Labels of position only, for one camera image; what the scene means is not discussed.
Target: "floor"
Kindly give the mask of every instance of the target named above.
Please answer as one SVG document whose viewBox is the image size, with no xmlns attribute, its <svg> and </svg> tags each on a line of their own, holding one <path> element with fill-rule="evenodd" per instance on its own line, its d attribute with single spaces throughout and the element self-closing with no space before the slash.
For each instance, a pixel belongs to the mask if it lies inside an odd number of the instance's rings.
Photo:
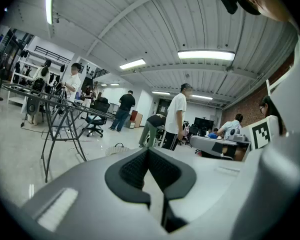
<svg viewBox="0 0 300 240">
<path fill-rule="evenodd" d="M 4 98 L 0 101 L 0 196 L 21 207 L 30 198 L 30 185 L 34 186 L 34 193 L 46 185 L 41 153 L 46 137 L 46 133 L 42 134 L 42 132 L 47 132 L 48 126 L 44 119 L 45 122 L 37 126 L 25 121 L 25 125 L 21 128 L 24 118 L 24 115 L 20 114 L 21 105 L 14 102 L 8 105 L 5 90 L 0 96 Z M 104 157 L 107 148 L 117 143 L 123 143 L 130 149 L 139 146 L 142 127 L 134 129 L 123 127 L 119 133 L 108 129 L 111 124 L 109 120 L 102 127 L 104 130 L 102 138 L 97 133 L 90 137 L 86 134 L 80 137 L 80 143 L 88 160 Z M 76 127 L 80 125 L 85 126 L 85 120 L 78 119 Z M 46 157 L 51 143 L 51 141 L 47 143 Z M 194 153 L 195 149 L 188 145 L 177 145 L 176 151 Z M 51 157 L 48 182 L 79 163 L 83 163 L 83 160 L 77 154 L 73 142 L 56 142 Z M 163 193 L 149 171 L 144 181 L 143 191 L 151 196 L 150 212 L 160 222 Z"/>
</svg>

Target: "green pants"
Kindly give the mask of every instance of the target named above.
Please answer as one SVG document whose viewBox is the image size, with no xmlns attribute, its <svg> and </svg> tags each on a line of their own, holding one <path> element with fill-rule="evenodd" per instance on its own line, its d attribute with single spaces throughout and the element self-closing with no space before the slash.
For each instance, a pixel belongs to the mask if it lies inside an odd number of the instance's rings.
<svg viewBox="0 0 300 240">
<path fill-rule="evenodd" d="M 142 134 L 141 134 L 141 137 L 140 137 L 140 140 L 139 140 L 140 145 L 143 145 L 145 143 L 148 132 L 150 132 L 150 138 L 149 138 L 148 144 L 146 145 L 147 148 L 152 147 L 154 145 L 157 128 L 154 127 L 148 121 L 146 121 L 145 125 L 144 125 L 144 128 L 143 128 L 143 131 L 142 131 Z"/>
</svg>

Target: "ceiling light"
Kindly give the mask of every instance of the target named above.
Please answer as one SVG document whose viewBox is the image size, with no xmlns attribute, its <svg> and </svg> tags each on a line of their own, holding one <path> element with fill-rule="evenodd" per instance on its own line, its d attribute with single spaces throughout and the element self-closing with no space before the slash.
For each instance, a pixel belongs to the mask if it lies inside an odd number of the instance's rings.
<svg viewBox="0 0 300 240">
<path fill-rule="evenodd" d="M 180 59 L 219 59 L 233 61 L 235 53 L 232 51 L 218 51 L 218 50 L 186 50 L 178 51 Z"/>
<path fill-rule="evenodd" d="M 152 93 L 153 93 L 153 94 L 163 94 L 163 95 L 170 95 L 170 92 L 155 91 L 155 90 L 152 90 Z"/>
<path fill-rule="evenodd" d="M 195 98 L 201 98 L 201 99 L 207 99 L 207 100 L 212 100 L 211 97 L 200 96 L 200 95 L 192 95 L 192 97 L 195 97 Z"/>
<path fill-rule="evenodd" d="M 128 64 L 124 64 L 124 65 L 120 66 L 120 68 L 122 70 L 125 70 L 125 69 L 128 69 L 128 68 L 132 68 L 132 67 L 143 65 L 143 64 L 146 64 L 146 62 L 143 59 L 139 59 L 139 60 L 130 62 Z"/>
<path fill-rule="evenodd" d="M 45 14 L 46 21 L 51 25 L 52 24 L 52 1 L 53 0 L 45 0 Z"/>
</svg>

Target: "woven basket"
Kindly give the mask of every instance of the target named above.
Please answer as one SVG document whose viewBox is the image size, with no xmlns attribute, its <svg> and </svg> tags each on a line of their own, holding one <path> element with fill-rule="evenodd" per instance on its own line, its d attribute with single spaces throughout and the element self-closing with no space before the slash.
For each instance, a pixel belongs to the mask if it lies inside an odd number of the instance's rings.
<svg viewBox="0 0 300 240">
<path fill-rule="evenodd" d="M 128 150 L 130 150 L 130 148 L 125 147 L 121 142 L 119 142 L 115 146 L 109 147 L 105 151 L 105 155 L 106 156 L 111 156 L 113 154 L 122 153 L 122 152 L 125 152 L 125 151 L 128 151 Z"/>
</svg>

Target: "blue jeans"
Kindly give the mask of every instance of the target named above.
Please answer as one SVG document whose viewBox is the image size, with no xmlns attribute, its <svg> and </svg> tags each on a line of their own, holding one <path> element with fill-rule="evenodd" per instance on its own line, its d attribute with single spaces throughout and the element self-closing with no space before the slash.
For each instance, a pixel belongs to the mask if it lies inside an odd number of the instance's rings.
<svg viewBox="0 0 300 240">
<path fill-rule="evenodd" d="M 116 112 L 116 115 L 115 115 L 115 120 L 113 121 L 110 128 L 114 130 L 116 128 L 116 126 L 118 125 L 116 130 L 118 132 L 120 132 L 122 129 L 122 126 L 124 126 L 124 123 L 125 123 L 127 117 L 129 116 L 129 112 L 130 111 L 126 111 L 126 110 L 122 110 L 122 109 L 118 108 L 118 111 Z"/>
</svg>

